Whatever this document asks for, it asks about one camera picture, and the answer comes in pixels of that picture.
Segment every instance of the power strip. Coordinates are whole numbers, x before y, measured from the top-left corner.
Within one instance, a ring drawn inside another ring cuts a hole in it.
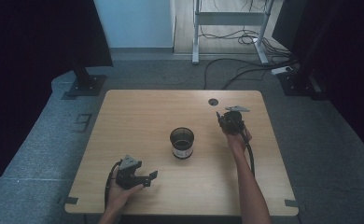
[[[283,73],[288,73],[288,72],[291,72],[291,71],[293,71],[293,68],[291,68],[289,66],[275,68],[275,69],[272,70],[272,75],[276,76],[276,75],[283,74]]]

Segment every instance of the cable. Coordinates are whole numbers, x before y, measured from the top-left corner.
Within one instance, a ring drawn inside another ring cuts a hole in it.
[[[263,9],[263,11],[266,11],[267,2],[268,2],[268,0],[266,0],[266,2],[264,3],[264,5],[262,7],[254,7],[253,4],[252,4],[253,3],[253,0],[252,0],[251,6],[249,7],[249,11],[251,11],[252,7],[255,8],[256,10]]]
[[[106,184],[105,184],[105,198],[104,198],[104,202],[105,202],[105,207],[107,205],[107,200],[108,200],[108,195],[109,195],[109,188],[111,186],[111,181],[112,181],[112,175],[115,172],[115,169],[117,166],[119,166],[121,164],[121,161],[118,161],[115,163],[115,165],[112,166],[112,169],[109,172],[108,178],[106,180]]]
[[[252,147],[251,147],[251,145],[249,145],[249,140],[243,134],[243,132],[240,132],[240,135],[244,138],[246,149],[248,149],[249,161],[251,163],[251,171],[252,171],[252,175],[255,177],[255,161],[254,161],[254,153],[252,152]]]
[[[287,61],[281,62],[281,63],[277,63],[277,64],[261,64],[261,63],[252,63],[249,61],[244,61],[244,60],[239,60],[239,59],[231,59],[231,58],[224,58],[224,59],[216,59],[213,60],[212,62],[210,62],[204,69],[204,86],[203,89],[206,90],[206,86],[207,86],[207,71],[208,68],[210,67],[211,64],[215,63],[215,62],[219,62],[219,61],[235,61],[235,62],[241,62],[241,63],[248,63],[257,67],[261,67],[261,68],[256,68],[256,69],[250,69],[250,70],[246,70],[244,72],[238,73],[238,70],[242,69],[243,67],[237,69],[237,74],[235,77],[229,79],[226,84],[222,87],[222,90],[226,90],[226,88],[233,82],[235,81],[238,77],[249,73],[249,72],[255,72],[255,71],[267,71],[267,70],[271,70],[274,68],[278,68],[278,67],[282,67],[282,66],[287,66],[287,65],[292,65],[294,63],[297,62],[297,60],[295,59],[289,59]]]
[[[232,34],[229,34],[229,35],[218,36],[218,35],[205,34],[203,32],[202,26],[200,26],[200,29],[201,29],[202,34],[199,35],[199,36],[204,36],[205,38],[208,38],[208,39],[238,39],[238,43],[243,44],[243,45],[255,44],[255,42],[253,41],[253,38],[257,38],[257,35],[258,35],[258,33],[255,32],[255,31],[250,31],[250,30],[243,29],[243,30],[236,31],[236,32],[234,32]],[[288,57],[288,58],[293,57],[292,53],[289,52],[287,49],[279,49],[279,48],[274,47],[270,43],[270,40],[268,38],[266,38],[266,37],[263,37],[262,44],[264,45],[266,50],[269,51],[271,54],[282,55],[282,56],[285,56],[285,57]]]
[[[217,3],[215,2],[215,0],[214,0],[214,6],[217,9],[217,11],[220,11],[219,8],[217,7]]]
[[[249,6],[249,11],[251,11],[253,4],[254,4],[254,0],[251,0],[251,5]]]
[[[244,7],[245,7],[246,5],[248,5],[248,0],[246,0],[245,5],[243,5],[243,7],[240,9],[240,11],[243,11],[243,9],[244,9]]]

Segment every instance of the white wall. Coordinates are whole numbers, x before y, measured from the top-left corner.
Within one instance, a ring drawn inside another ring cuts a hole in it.
[[[172,48],[174,0],[94,0],[110,48]]]

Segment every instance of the table surface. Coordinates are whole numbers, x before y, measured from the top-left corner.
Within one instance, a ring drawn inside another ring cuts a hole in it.
[[[69,193],[77,204],[67,203],[65,210],[103,213],[108,173],[129,154],[142,161],[136,175],[159,174],[132,196],[123,214],[239,216],[236,168],[216,116],[233,105],[250,109],[243,120],[253,135],[256,179],[270,215],[296,216],[298,208],[285,204],[295,197],[259,91],[109,91]],[[177,127],[195,135],[186,160],[172,153],[170,133]]]

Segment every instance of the metal frame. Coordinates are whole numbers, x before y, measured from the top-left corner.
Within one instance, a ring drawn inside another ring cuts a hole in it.
[[[196,0],[194,10],[193,64],[199,63],[199,26],[200,25],[251,25],[261,26],[258,38],[254,38],[255,48],[261,63],[269,63],[262,48],[264,32],[273,7],[273,0],[268,2],[265,12],[200,12],[201,0]]]

